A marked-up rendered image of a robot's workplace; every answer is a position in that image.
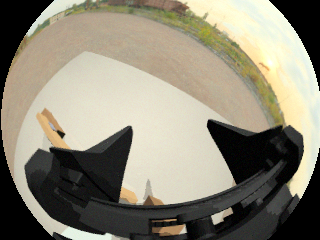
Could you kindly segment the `long tan wooden plank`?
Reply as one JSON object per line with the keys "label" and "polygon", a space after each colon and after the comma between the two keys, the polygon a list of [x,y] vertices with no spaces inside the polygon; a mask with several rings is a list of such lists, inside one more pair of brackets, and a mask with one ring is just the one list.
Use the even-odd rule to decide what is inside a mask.
{"label": "long tan wooden plank", "polygon": [[[57,133],[57,131],[52,131],[51,125],[48,124],[47,117],[45,117],[44,115],[40,115],[40,112],[37,112],[36,117],[37,120],[39,120],[39,123],[41,124],[41,128],[44,129],[45,135],[47,135],[49,141],[51,141],[53,147],[71,149],[69,148],[69,145],[64,143],[63,139],[60,139],[59,133]],[[132,204],[136,204],[137,201],[139,201],[137,200],[135,192],[131,192],[129,191],[129,189],[123,187],[121,187],[120,189],[120,199],[128,201],[128,203]]]}

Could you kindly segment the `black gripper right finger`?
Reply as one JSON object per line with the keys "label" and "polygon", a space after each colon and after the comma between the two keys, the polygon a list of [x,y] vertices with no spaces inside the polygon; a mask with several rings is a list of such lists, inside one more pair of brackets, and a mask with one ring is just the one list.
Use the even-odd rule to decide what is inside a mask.
{"label": "black gripper right finger", "polygon": [[244,131],[219,120],[207,120],[207,129],[213,141],[220,149],[221,155],[231,169],[236,184],[244,183],[248,179],[248,172],[255,167],[257,159],[263,155],[265,147],[273,137],[279,136],[283,124],[255,133]]}

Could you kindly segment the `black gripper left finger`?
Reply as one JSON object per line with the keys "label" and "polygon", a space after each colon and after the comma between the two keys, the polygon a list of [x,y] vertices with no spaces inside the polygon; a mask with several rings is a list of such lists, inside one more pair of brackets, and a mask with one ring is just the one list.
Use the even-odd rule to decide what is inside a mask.
{"label": "black gripper left finger", "polygon": [[84,173],[99,191],[107,195],[109,201],[119,203],[128,153],[132,147],[132,125],[113,133],[108,139],[85,151],[67,148],[49,148],[60,161],[60,167]]}

